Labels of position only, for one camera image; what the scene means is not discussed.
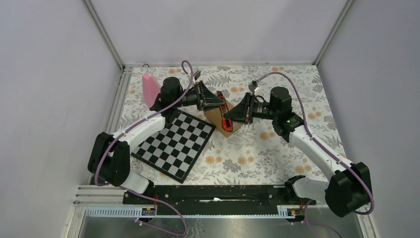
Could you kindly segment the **brown cardboard express box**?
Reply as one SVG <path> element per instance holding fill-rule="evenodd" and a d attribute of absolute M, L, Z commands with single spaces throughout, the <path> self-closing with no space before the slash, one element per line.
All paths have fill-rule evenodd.
<path fill-rule="evenodd" d="M 204 116 L 208 119 L 213 125 L 216 126 L 218 131 L 225 137 L 228 138 L 231 135 L 235 134 L 240 128 L 241 124 L 233 122 L 231 119 L 227 119 L 224 116 L 224 113 L 228 112 L 233 108 L 233 105 L 228 102 L 228 100 L 222 96 L 221 97 L 226 104 L 219 106 L 216 109 L 210 111 L 205 111 Z"/>

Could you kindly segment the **red black utility knife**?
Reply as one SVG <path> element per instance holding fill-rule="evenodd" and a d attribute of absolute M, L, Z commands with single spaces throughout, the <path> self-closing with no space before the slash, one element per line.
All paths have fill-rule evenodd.
<path fill-rule="evenodd" d="M 217 91 L 217 96 L 224 101 L 224 105 L 219 106 L 220 114 L 221 114 L 221 125 L 224 131 L 226 132 L 233 132 L 233 122 L 231 119 L 227 119 L 224 117 L 224 114 L 229 111 L 227 100 L 223 96 L 221 91 Z"/>

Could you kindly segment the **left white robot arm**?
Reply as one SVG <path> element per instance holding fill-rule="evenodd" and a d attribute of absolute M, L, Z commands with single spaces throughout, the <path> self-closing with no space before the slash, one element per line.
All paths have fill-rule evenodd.
<path fill-rule="evenodd" d="M 133 150 L 154 133 L 168 127 L 178 108 L 196 106 L 199 111 L 209 111 L 222 105 L 225 101 L 202 81 L 195 82 L 191 77 L 189 85 L 183 89 L 177 77 L 166 78 L 144 118 L 113 134 L 102 132 L 96 137 L 88 162 L 88 171 L 94 175 L 95 185 L 131 190 L 139 202 L 151 202 L 154 191 L 148 187 L 150 180 L 130 169 Z"/>

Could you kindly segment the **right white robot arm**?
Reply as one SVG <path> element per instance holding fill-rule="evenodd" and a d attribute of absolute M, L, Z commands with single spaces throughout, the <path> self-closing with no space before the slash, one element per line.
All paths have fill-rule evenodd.
<path fill-rule="evenodd" d="M 338 217 L 344 217 L 370 205 L 374 208 L 370 171 L 336 153 L 311 132 L 303 118 L 293 112 L 292 98 L 284 87 L 274 87 L 269 101 L 246 93 L 239 104 L 224 114 L 226 119 L 251 124 L 268 119 L 277 135 L 301 150 L 323 172 L 326 181 L 295 176 L 285 182 L 284 198 L 297 204 L 303 198 L 327 204 Z"/>

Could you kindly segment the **floral patterned table mat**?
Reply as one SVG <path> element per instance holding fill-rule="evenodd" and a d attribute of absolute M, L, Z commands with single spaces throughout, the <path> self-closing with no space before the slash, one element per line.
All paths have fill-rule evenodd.
<path fill-rule="evenodd" d="M 306 115 L 313 133 L 340 155 L 345 154 L 316 66 L 202 66 L 200 71 L 200 80 L 211 91 L 222 92 L 233 105 L 248 92 L 249 83 L 259 77 L 263 77 L 259 95 L 266 99 L 271 88 L 286 87 L 292 96 L 294 112 Z M 158 82 L 175 76 L 183 87 L 188 85 L 188 77 L 180 67 L 129 67 L 120 84 L 119 129 L 128 127 L 149 111 L 143 100 L 144 73 Z M 229 137 L 215 130 L 184 184 L 282 184 L 296 175 L 325 179 L 314 162 L 275 133 L 271 121 L 256 119 Z"/>

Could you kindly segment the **pink triangular block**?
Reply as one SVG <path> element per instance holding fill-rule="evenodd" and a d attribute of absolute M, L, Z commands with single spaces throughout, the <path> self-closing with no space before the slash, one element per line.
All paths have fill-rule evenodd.
<path fill-rule="evenodd" d="M 144 73 L 142 75 L 142 90 L 143 90 L 143 100 L 148 108 L 151 108 L 155 100 L 160 93 L 161 85 L 156 81 L 156 79 L 149 73 Z"/>

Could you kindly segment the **black white checkerboard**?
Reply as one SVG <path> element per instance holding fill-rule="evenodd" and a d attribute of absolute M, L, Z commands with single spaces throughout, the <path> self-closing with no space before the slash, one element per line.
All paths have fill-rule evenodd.
<path fill-rule="evenodd" d="M 139 144 L 132 156 L 183 183 L 216 127 L 178 110 L 169 127 Z"/>

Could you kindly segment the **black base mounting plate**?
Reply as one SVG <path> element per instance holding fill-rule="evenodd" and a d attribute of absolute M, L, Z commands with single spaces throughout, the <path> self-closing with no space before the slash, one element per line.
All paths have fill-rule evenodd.
<path fill-rule="evenodd" d="M 145 195 L 190 215 L 273 214 L 277 207 L 291 213 L 308 202 L 284 185 L 153 185 Z"/>

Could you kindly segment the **right aluminium corner post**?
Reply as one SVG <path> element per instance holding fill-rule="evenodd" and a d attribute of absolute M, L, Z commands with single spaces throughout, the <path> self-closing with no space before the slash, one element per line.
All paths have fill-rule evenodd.
<path fill-rule="evenodd" d="M 335 35 L 337 34 L 340 26 L 342 25 L 343 21 L 345 20 L 347 14 L 351 10 L 352 6 L 354 5 L 355 0 L 346 0 L 343 8 L 341 9 L 338 17 L 336 18 L 331 30 L 329 31 L 327 38 L 325 39 L 324 43 L 321 46 L 316 58 L 314 59 L 312 65 L 318 66 L 325 55 L 326 51 L 328 50 L 330 44 L 332 43 Z"/>

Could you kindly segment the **aluminium corner post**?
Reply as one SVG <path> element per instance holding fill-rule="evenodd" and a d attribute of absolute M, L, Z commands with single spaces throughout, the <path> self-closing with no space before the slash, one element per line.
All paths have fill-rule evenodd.
<path fill-rule="evenodd" d="M 125 64 L 123 63 L 123 60 L 121 59 L 115 45 L 113 44 L 104 24 L 102 23 L 100 16 L 98 15 L 96 8 L 91 0 L 81 0 L 83 5 L 86 8 L 87 13 L 89 14 L 90 18 L 92 19 L 96 29 L 98 30 L 98 33 L 100 37 L 102 38 L 106 48 L 108 49 L 109 53 L 111 54 L 111 57 L 113 58 L 114 62 L 118 66 L 120 71 L 123 71 L 125 69 Z"/>
<path fill-rule="evenodd" d="M 324 43 L 321 46 L 316 58 L 314 59 L 312 65 L 318 66 L 325 55 L 326 51 L 328 50 L 330 44 L 332 43 L 335 35 L 337 34 L 340 26 L 342 25 L 343 21 L 345 20 L 347 14 L 351 10 L 352 6 L 354 5 L 355 0 L 346 0 L 343 8 L 341 9 L 338 17 L 336 18 L 331 30 L 329 31 L 327 38 L 325 39 Z"/>

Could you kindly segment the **left aluminium corner post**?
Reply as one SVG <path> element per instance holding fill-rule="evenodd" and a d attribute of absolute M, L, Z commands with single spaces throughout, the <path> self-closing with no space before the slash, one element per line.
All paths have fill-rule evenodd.
<path fill-rule="evenodd" d="M 90 18 L 92 19 L 96 29 L 98 30 L 98 33 L 100 37 L 102 38 L 106 48 L 108 49 L 109 53 L 111 54 L 111 57 L 113 58 L 114 62 L 118 66 L 120 71 L 123 71 L 125 69 L 125 64 L 123 63 L 123 60 L 121 59 L 115 45 L 113 44 L 104 24 L 102 23 L 100 16 L 98 15 L 96 8 L 91 0 L 81 0 L 83 5 L 86 8 L 87 13 L 89 14 Z"/>

